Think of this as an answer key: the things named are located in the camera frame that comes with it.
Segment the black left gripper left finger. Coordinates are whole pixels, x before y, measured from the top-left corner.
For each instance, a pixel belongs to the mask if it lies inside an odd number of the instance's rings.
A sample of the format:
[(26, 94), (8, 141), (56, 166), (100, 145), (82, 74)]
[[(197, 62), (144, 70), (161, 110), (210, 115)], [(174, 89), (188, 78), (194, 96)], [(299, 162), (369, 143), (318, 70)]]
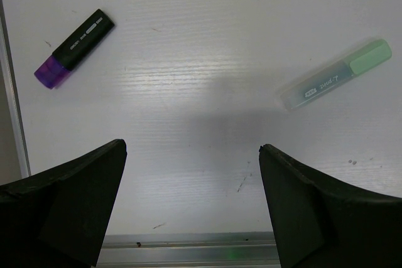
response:
[(1, 185), (1, 267), (95, 267), (126, 158), (115, 139)]

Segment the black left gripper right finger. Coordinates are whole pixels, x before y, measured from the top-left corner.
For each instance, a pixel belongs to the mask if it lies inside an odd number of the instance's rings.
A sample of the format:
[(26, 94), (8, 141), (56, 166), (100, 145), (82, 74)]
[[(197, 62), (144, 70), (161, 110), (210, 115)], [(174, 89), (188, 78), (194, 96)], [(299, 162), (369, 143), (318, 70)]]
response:
[(259, 150), (282, 267), (400, 267), (401, 199), (329, 176), (276, 147)]

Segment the pastel green translucent highlighter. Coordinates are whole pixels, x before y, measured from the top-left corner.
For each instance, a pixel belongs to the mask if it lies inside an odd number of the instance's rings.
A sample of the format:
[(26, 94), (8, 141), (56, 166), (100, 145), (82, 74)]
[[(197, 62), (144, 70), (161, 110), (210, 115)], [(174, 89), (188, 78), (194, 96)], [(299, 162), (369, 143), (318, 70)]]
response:
[(372, 70), (392, 57), (384, 39), (371, 41), (335, 63), (315, 72), (281, 94), (286, 110), (295, 110)]

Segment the black purple-capped highlighter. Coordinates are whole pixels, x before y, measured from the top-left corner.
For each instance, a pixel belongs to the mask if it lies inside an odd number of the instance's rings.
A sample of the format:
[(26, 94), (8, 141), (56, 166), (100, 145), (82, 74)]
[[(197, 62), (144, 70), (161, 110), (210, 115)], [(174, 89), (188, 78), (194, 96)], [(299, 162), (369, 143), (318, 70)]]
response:
[(46, 88), (59, 86), (114, 27), (112, 19), (97, 9), (53, 51), (34, 76)]

